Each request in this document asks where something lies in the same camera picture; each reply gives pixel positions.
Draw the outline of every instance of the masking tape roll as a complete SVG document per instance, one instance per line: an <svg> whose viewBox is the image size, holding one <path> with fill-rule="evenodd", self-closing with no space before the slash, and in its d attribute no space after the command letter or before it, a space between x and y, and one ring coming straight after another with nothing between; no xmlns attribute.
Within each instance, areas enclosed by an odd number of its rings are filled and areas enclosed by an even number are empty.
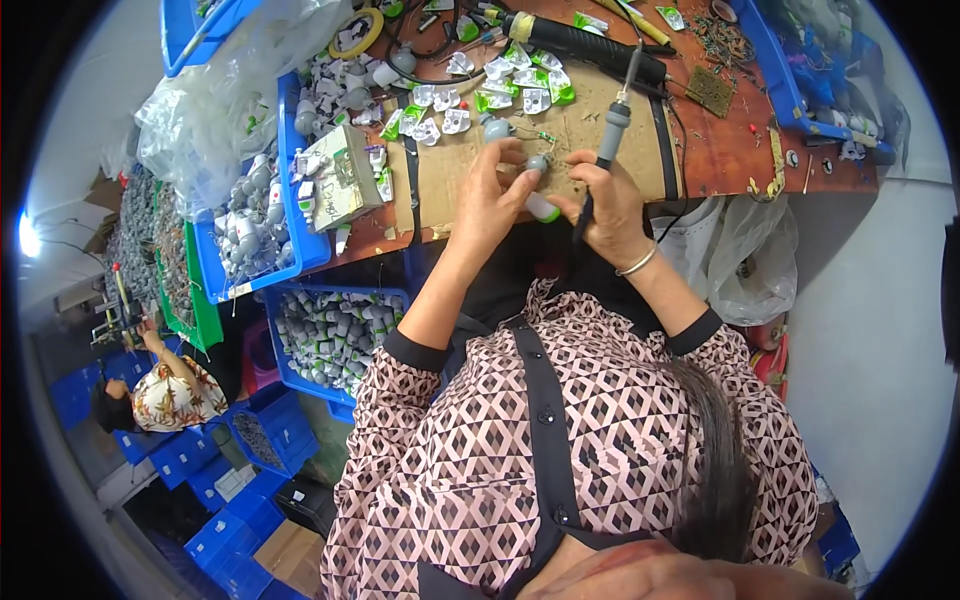
<svg viewBox="0 0 960 600"><path fill-rule="evenodd" d="M521 44L527 43L530 39L530 33L534 29L534 21L537 18L532 14L520 11L514 17L514 22L510 25L510 33L507 37L515 39Z"/></svg>
<svg viewBox="0 0 960 600"><path fill-rule="evenodd" d="M366 15L372 20L370 30L367 32L367 35L353 46L349 50L340 50L337 48L337 45L340 43L340 40L337 37L337 34L342 32L347 25L353 23L357 18ZM334 59L343 59L350 60L355 59L360 56L361 53L366 52L368 48L373 46L373 43L378 37L380 37L380 32L383 31L383 13L377 9L372 9L367 7L365 9L360 9L350 16L349 19L343 22L340 27L337 28L336 34L333 35L333 39L330 40L330 45L327 47L327 52Z"/></svg>

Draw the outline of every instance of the tape roll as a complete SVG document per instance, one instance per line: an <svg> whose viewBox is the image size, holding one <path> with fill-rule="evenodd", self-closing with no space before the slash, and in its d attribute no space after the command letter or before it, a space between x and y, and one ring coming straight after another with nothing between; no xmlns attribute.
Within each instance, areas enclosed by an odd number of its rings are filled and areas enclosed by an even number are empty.
<svg viewBox="0 0 960 600"><path fill-rule="evenodd" d="M371 21L370 30L367 32L367 35L353 46L349 50L341 50L337 46L340 44L340 39L337 37L337 34L342 32L347 25L355 23L358 18L362 16L368 16ZM333 39L330 40L330 45L327 47L326 51L334 59L343 59L350 60L355 59L360 56L361 53L366 52L368 48L373 46L373 43L378 37L380 37L380 32L383 31L383 13L377 9L372 9L366 7L365 9L360 9L350 16L349 19L344 21L340 27L337 28L337 32L333 35Z"/></svg>

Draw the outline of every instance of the wooden table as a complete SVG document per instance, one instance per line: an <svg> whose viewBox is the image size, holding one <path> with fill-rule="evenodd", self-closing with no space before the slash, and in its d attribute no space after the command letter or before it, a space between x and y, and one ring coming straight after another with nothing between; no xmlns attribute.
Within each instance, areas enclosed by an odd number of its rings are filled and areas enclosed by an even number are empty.
<svg viewBox="0 0 960 600"><path fill-rule="evenodd" d="M572 23L573 14L576 11L585 12L609 23L607 37L624 43L632 43L636 38L633 28L626 19L590 0L509 0L508 4L513 10L527 11L563 23ZM671 44L677 48L676 57L662 59L667 65L667 72L677 81L681 83L688 81L696 64L701 64L708 69L715 66L701 58L703 48L692 32L670 31L654 9L654 3L637 3L636 6L648 21L670 36ZM706 0L679 0L678 2L680 12L688 21L691 21L692 15L696 13L707 15L706 6ZM403 31L398 33L398 37L401 41L411 41L414 50L427 53L438 47L444 38L444 31L440 22L437 22L423 34L418 34L416 26L419 15L420 11L416 11L408 16ZM449 15L449 12L443 12L441 20L450 20ZM652 43L648 38L644 38L644 41ZM373 56L382 56L386 45L387 39L381 35L369 53ZM459 42L453 44L448 52L452 52L460 45L462 44ZM477 65L480 65L492 59L498 50L498 48L480 48L468 54ZM679 87L667 84L667 89L677 97L674 106L688 133L685 161L690 197L739 194L746 190L746 183L750 177L753 177L756 184L763 189L773 178L773 159L765 128L774 111L769 98L759 90L759 86L764 85L759 69L755 63L751 63L750 66L758 74L758 84L753 85L742 76L739 77L737 92L733 96L726 118L723 119L684 98L683 90ZM432 60L420 60L416 75L425 79L442 80L449 77L444 73L444 69L445 61L434 64ZM674 134L680 137L680 128L676 127L672 117L670 121L674 126ZM764 133L759 147L756 146L756 139L750 131L751 125ZM379 138L375 132L371 132L371 141L377 139ZM850 161L839 160L837 145L807 149L804 146L804 135L796 130L780 130L780 144L785 153L792 149L800 156L799 168L786 167L784 193L800 193L804 189L808 156L812 156L812 173L807 185L808 192L877 192L878 190L876 167L869 158L858 166ZM833 163L832 175L827 175L822 168L821 163L825 157L829 157ZM394 207L394 203L385 204L353 221L347 251L342 256L332 257L330 262L318 270L406 248L412 239L412 232L397 234L393 240L385 236L385 231L389 231L396 224ZM424 241L435 237L433 229L430 228L424 228L421 234Z"/></svg>

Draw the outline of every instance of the woman's right hand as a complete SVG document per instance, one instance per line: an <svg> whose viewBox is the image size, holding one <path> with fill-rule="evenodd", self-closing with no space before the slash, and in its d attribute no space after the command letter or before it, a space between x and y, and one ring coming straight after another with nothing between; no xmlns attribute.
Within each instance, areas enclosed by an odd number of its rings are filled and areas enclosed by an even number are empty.
<svg viewBox="0 0 960 600"><path fill-rule="evenodd" d="M584 239L615 269L626 271L650 251L654 241L643 234L643 200L634 179L619 162L610 171L596 166L593 150L578 150L566 158L569 177L585 183L593 195L593 221ZM583 200L551 195L547 201L577 224Z"/></svg>

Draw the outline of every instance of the green plastic crate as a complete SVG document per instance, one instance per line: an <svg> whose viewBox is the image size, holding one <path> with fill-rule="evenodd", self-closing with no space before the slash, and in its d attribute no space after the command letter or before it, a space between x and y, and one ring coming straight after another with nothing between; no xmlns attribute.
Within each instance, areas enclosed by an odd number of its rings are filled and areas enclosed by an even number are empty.
<svg viewBox="0 0 960 600"><path fill-rule="evenodd" d="M156 208L156 192L159 191L162 182L158 181L156 190L154 190L154 205ZM196 283L190 288L190 299L193 301L193 314L196 318L197 326L190 327L174 315L170 307L170 299L167 298L160 285L160 303L163 307L163 318L167 326L177 333L186 336L187 342L192 344L201 352L206 352L214 344L224 341L224 328L220 323L220 313L217 307L206 299L204 293L204 277L200 273L200 257L197 255L197 239L193 230L192 223L183 224L183 243L186 245L186 274L190 280ZM160 281L163 280L163 263L160 262L160 251L156 251L156 276Z"/></svg>

